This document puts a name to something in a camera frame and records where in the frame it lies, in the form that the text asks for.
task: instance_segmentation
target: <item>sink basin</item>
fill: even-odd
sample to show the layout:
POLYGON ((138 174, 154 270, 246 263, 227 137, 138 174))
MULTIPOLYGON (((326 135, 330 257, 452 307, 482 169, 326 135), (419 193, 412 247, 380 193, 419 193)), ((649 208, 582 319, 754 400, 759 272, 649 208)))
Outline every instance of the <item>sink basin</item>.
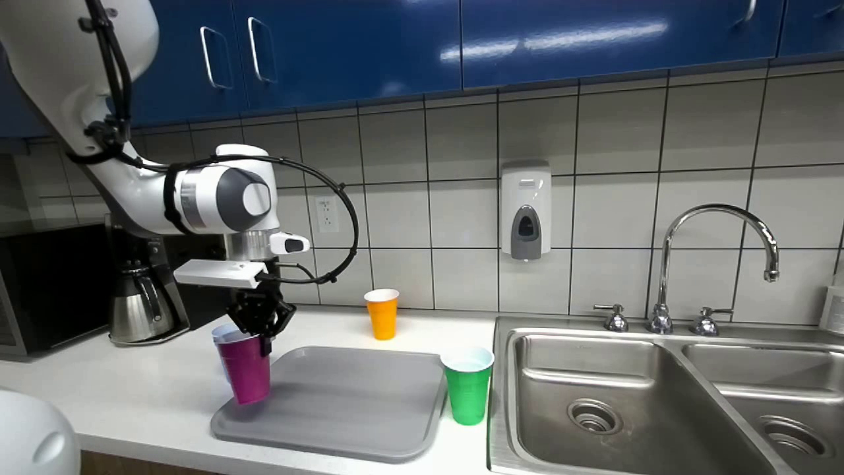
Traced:
POLYGON ((844 352, 692 344, 682 354, 797 470, 844 470, 844 352))
POLYGON ((789 474, 680 352, 651 339, 495 330, 502 474, 789 474))

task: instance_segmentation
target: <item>soap dispenser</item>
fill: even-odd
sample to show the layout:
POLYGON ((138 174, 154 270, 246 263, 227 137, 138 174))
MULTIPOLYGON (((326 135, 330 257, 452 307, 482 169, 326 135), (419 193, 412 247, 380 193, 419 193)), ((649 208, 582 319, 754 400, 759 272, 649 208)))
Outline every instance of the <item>soap dispenser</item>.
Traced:
POLYGON ((516 263, 532 263, 552 252, 549 165, 502 169, 502 252, 516 263))

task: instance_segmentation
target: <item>faucet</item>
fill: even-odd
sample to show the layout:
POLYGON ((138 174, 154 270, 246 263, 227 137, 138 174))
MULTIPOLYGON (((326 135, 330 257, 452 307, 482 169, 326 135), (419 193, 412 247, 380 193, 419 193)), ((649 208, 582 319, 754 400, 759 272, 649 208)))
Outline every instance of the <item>faucet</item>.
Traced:
POLYGON ((761 272, 761 280, 773 284, 781 274, 781 270, 777 270, 781 268, 781 252, 776 247, 776 237, 773 237, 769 228, 758 215, 736 208, 736 206, 728 206, 728 204, 694 206, 694 208, 682 212, 664 232, 659 296, 656 296, 655 313, 649 315, 649 330, 651 332, 670 332, 672 330, 670 313, 668 313, 668 260, 670 260, 670 247, 672 247, 674 231, 682 223, 689 223, 692 218, 710 215, 710 212, 734 215, 734 218, 750 223, 758 231, 758 235, 761 237, 761 244, 765 244, 765 272, 761 272))

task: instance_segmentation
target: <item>orange cup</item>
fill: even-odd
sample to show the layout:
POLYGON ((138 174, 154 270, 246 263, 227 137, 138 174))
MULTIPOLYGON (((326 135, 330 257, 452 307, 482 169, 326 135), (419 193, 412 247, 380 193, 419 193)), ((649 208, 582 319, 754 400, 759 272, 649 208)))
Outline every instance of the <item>orange cup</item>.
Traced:
POLYGON ((375 340, 392 340, 399 327, 399 292, 378 288, 365 296, 375 340))

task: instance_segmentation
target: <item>kitchen counter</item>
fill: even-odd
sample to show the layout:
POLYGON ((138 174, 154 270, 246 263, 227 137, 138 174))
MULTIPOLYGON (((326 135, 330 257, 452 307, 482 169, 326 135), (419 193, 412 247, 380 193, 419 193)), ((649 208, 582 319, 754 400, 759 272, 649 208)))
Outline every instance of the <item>kitchen counter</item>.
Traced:
MULTIPOLYGON (((494 346, 494 317, 401 315, 399 336, 380 344, 365 313, 300 310, 274 340, 271 360, 299 346, 383 352, 452 352, 494 346)), ((164 346, 114 350, 89 339, 37 362, 0 362, 0 385, 55 405, 85 453, 148 460, 209 474, 462 474, 486 470, 486 425, 462 427, 449 405, 427 455, 407 464, 324 457, 212 438, 212 416, 229 402, 212 326, 164 346)))

